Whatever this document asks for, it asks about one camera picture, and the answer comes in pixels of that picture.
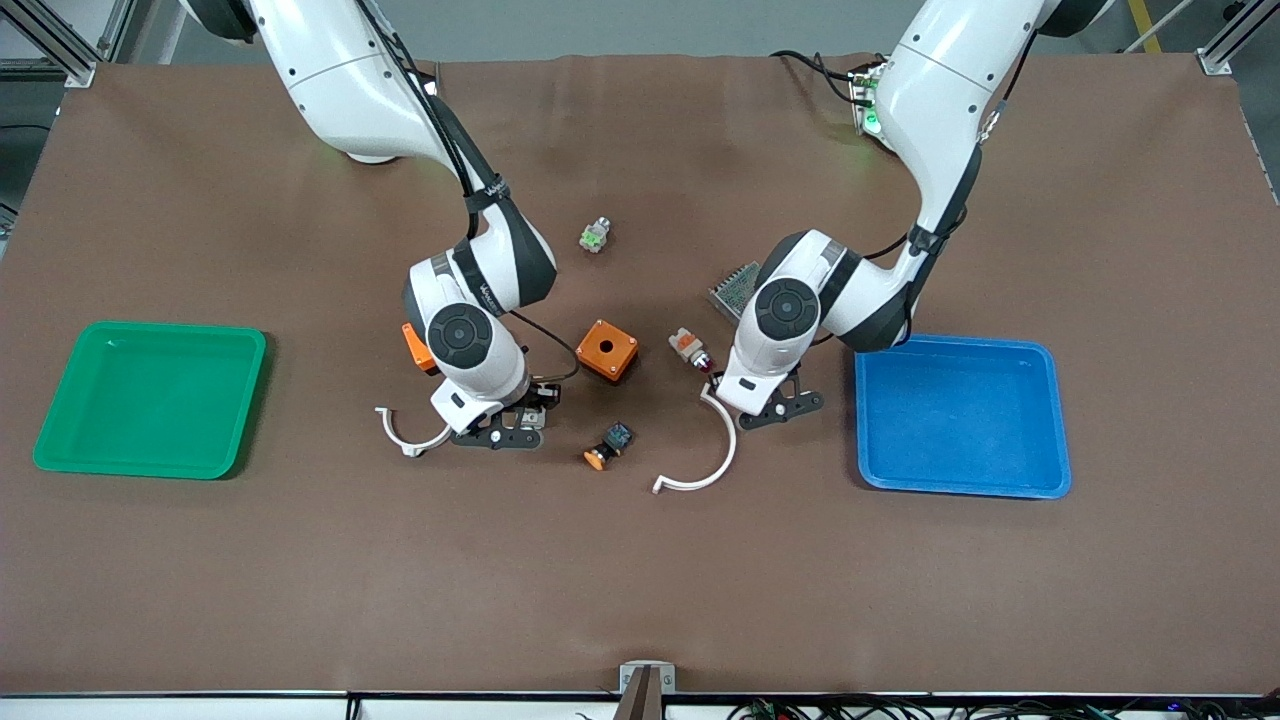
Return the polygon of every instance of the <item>orange box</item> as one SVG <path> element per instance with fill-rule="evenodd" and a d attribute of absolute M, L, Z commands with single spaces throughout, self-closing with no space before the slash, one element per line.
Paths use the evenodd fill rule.
<path fill-rule="evenodd" d="M 413 332 L 413 325 L 404 323 L 401 325 L 401 331 L 404 333 L 404 342 L 413 356 L 413 364 L 428 375 L 439 373 L 440 369 L 435 366 L 435 357 L 431 356 L 431 348 L 417 337 L 417 333 Z"/>
<path fill-rule="evenodd" d="M 627 372 L 627 366 L 636 359 L 639 351 L 640 343 L 636 338 L 604 320 L 596 320 L 591 329 L 586 331 L 582 342 L 577 343 L 577 359 L 614 383 Z"/>

